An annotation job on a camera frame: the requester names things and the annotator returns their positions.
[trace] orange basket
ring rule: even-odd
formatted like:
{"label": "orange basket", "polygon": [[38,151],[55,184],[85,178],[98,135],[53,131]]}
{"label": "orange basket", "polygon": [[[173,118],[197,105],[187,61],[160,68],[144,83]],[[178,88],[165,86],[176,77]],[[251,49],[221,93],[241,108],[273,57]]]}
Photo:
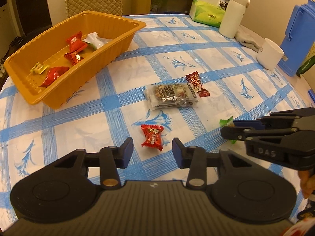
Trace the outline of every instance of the orange basket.
{"label": "orange basket", "polygon": [[[43,101],[51,108],[57,109],[97,72],[125,52],[135,32],[145,26],[145,23],[137,20],[84,11],[28,42],[5,61],[4,67],[29,104]],[[64,58],[64,54],[69,52],[66,39],[79,31],[83,34],[82,39],[89,33],[97,32],[99,37],[113,40],[96,51],[90,46],[87,47],[80,52],[84,59],[72,66]],[[39,87],[49,69],[41,75],[30,73],[37,62],[48,64],[50,68],[69,66],[70,69],[49,87]]]}

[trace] green tissue box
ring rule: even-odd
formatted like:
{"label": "green tissue box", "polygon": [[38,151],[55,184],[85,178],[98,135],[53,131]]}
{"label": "green tissue box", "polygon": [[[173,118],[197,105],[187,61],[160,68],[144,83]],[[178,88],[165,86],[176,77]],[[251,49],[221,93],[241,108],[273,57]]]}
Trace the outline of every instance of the green tissue box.
{"label": "green tissue box", "polygon": [[190,17],[193,21],[209,26],[220,27],[225,11],[210,3],[193,0]]}

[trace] tablecloth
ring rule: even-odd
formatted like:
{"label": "tablecloth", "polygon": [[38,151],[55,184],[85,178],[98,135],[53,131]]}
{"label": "tablecloth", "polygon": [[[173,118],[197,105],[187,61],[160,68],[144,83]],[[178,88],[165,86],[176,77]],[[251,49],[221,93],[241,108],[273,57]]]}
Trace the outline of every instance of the tablecloth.
{"label": "tablecloth", "polygon": [[[178,137],[186,146],[208,152],[229,148],[246,155],[243,142],[232,145],[220,136],[220,119],[230,116],[255,119],[270,112],[303,108],[305,104],[276,69],[268,71],[256,53],[218,29],[193,22],[187,15],[139,15],[144,21],[127,52],[82,86],[60,109],[43,103],[28,105],[9,78],[0,93],[0,226],[5,230],[16,216],[9,201],[14,184],[23,177],[77,149],[97,152],[120,146],[131,136],[134,152],[124,182],[175,180],[185,183],[188,169],[180,170],[172,155],[171,141]],[[143,93],[148,84],[185,83],[185,75],[199,72],[210,96],[198,107],[150,111]],[[163,150],[141,147],[145,137],[140,125],[159,124]],[[297,172],[250,158],[289,180],[297,190],[291,218],[305,207]],[[208,168],[208,184],[217,180]],[[89,179],[99,183],[99,169]]]}

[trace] white mug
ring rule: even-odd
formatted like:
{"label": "white mug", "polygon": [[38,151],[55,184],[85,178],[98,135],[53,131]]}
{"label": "white mug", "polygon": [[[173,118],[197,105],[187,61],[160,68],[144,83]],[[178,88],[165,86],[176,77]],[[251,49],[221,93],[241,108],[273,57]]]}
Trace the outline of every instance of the white mug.
{"label": "white mug", "polygon": [[284,55],[283,50],[272,40],[266,38],[257,53],[258,62],[266,69],[273,70]]}

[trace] gray cloth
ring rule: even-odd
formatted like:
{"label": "gray cloth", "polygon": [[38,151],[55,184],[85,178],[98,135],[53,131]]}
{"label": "gray cloth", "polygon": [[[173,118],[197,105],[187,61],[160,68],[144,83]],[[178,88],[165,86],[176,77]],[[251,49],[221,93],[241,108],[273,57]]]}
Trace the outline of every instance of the gray cloth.
{"label": "gray cloth", "polygon": [[252,50],[258,52],[260,46],[257,44],[255,39],[250,35],[244,32],[243,29],[237,29],[235,39],[243,46],[251,48]]}

